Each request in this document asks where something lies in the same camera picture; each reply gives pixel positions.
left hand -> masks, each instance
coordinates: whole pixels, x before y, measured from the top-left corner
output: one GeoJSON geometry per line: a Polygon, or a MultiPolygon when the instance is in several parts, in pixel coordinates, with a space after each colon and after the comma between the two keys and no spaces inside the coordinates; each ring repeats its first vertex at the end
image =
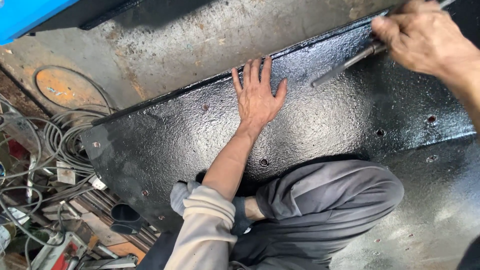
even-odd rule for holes
{"type": "Polygon", "coordinates": [[[243,67],[243,87],[237,69],[232,69],[233,85],[237,92],[241,122],[256,127],[265,127],[272,121],[283,106],[287,95],[287,79],[278,84],[276,95],[270,87],[272,58],[267,56],[259,79],[260,59],[248,60],[243,67]]]}

right hand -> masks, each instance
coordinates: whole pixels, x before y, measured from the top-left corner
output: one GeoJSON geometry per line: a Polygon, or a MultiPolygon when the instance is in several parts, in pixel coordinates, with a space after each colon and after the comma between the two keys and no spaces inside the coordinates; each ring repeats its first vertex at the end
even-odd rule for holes
{"type": "Polygon", "coordinates": [[[480,50],[436,1],[411,0],[395,14],[373,19],[372,31],[388,45],[393,60],[446,83],[480,61],[480,50]]]}

white sleeve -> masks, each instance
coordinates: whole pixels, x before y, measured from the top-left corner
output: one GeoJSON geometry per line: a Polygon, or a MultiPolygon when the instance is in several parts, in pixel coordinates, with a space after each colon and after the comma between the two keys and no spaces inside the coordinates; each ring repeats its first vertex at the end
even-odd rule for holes
{"type": "Polygon", "coordinates": [[[183,201],[185,222],[166,270],[227,270],[237,241],[230,234],[235,207],[216,190],[201,185],[183,201]]]}

textured black coating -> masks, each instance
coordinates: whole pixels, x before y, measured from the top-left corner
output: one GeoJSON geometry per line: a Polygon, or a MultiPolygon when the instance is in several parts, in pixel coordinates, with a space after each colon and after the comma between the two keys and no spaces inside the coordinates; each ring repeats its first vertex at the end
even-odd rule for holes
{"type": "MultiPolygon", "coordinates": [[[[479,7],[475,0],[449,7],[477,45],[479,7]]],[[[312,159],[367,160],[474,133],[463,107],[441,82],[407,71],[386,54],[311,88],[313,79],[369,44],[371,19],[273,55],[272,85],[287,77],[287,100],[258,138],[239,194],[252,195],[271,178],[312,159]],[[429,123],[430,114],[437,121],[429,123]],[[383,136],[377,135],[379,128],[383,136]]],[[[169,206],[172,185],[201,178],[239,122],[230,74],[222,73],[97,121],[82,139],[101,180],[149,223],[167,231],[182,221],[169,206]],[[208,110],[202,109],[204,103],[208,110]],[[96,141],[101,147],[92,146],[96,141]]]]}

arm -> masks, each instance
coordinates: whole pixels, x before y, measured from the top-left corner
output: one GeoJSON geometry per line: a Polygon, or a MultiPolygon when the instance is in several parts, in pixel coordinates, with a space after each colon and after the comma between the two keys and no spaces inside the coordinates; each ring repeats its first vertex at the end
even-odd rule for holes
{"type": "Polygon", "coordinates": [[[227,269],[228,256],[237,238],[230,234],[235,207],[231,203],[240,185],[247,158],[269,121],[283,105],[287,80],[274,97],[270,88],[272,59],[267,57],[259,79],[260,60],[248,60],[243,68],[243,87],[232,69],[237,92],[240,125],[208,169],[202,186],[183,203],[185,220],[165,269],[227,269]]]}
{"type": "Polygon", "coordinates": [[[436,1],[411,0],[399,13],[375,18],[372,30],[396,62],[445,83],[480,133],[480,50],[436,1]]]}
{"type": "Polygon", "coordinates": [[[247,163],[250,151],[268,122],[282,108],[287,94],[287,79],[278,85],[276,97],[270,88],[272,58],[265,58],[262,80],[259,80],[260,59],[248,60],[243,68],[243,87],[236,69],[232,69],[233,85],[239,103],[240,125],[234,136],[220,151],[208,169],[203,185],[218,191],[232,201],[247,163]]]}

